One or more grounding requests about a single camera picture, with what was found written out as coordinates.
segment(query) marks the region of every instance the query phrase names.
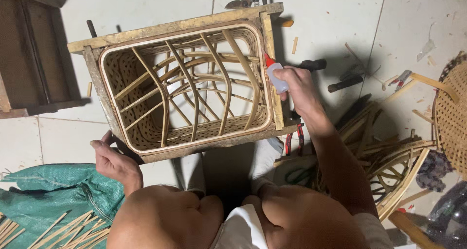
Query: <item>green tarp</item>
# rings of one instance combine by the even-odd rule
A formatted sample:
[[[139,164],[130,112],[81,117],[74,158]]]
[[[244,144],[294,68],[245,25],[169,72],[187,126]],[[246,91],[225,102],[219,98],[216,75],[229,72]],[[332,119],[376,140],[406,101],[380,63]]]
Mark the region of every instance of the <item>green tarp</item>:
[[[101,228],[109,226],[124,200],[123,186],[118,181],[97,173],[95,164],[36,166],[8,174],[2,181],[16,182],[20,190],[0,189],[0,212],[20,225],[16,231],[26,229],[6,248],[27,248],[67,211],[67,216],[48,234],[90,210],[106,222]],[[97,221],[86,226],[80,234],[91,228],[95,222]],[[54,248],[63,245],[69,238],[71,236]],[[93,248],[105,248],[105,241]]]

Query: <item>red nozzle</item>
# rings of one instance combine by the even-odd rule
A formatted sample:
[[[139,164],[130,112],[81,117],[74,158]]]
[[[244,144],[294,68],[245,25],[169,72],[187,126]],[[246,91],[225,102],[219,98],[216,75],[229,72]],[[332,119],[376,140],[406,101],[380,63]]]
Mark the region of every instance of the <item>red nozzle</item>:
[[[264,58],[266,59],[266,67],[270,67],[272,64],[274,64],[276,61],[274,59],[271,59],[268,54],[264,53]]]

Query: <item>person's left hand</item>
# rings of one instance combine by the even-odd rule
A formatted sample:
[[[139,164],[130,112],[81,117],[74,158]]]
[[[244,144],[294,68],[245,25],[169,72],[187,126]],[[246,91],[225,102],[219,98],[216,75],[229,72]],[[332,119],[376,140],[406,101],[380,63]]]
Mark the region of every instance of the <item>person's left hand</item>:
[[[105,177],[123,184],[123,192],[128,196],[143,187],[143,173],[136,161],[110,147],[114,142],[115,137],[110,130],[101,140],[90,142],[96,150],[96,170]]]

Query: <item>person's right hand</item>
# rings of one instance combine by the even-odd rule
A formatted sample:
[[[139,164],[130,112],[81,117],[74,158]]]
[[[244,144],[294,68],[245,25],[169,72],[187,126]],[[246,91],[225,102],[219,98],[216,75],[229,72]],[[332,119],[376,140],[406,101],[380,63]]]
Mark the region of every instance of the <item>person's right hand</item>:
[[[308,70],[284,66],[284,69],[275,69],[273,74],[289,85],[289,94],[292,96],[295,111],[305,121],[310,136],[334,132],[334,126],[319,102],[312,75]],[[284,101],[287,99],[287,92],[279,96]]]
[[[143,187],[143,173],[136,161],[110,147],[115,142],[113,138],[109,130],[101,140],[90,142],[96,150],[96,170],[107,178],[119,181],[125,196],[128,196]]]

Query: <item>glue bottle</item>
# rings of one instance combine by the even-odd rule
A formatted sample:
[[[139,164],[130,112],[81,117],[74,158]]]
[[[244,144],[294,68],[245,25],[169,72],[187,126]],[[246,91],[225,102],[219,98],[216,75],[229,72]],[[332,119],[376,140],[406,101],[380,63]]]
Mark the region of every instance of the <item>glue bottle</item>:
[[[273,59],[269,57],[268,54],[264,53],[264,57],[266,59],[266,73],[268,74],[269,79],[271,80],[274,87],[276,87],[276,91],[278,94],[281,94],[287,90],[289,90],[289,84],[286,81],[280,80],[272,74],[274,69],[284,69],[281,63],[276,63]]]

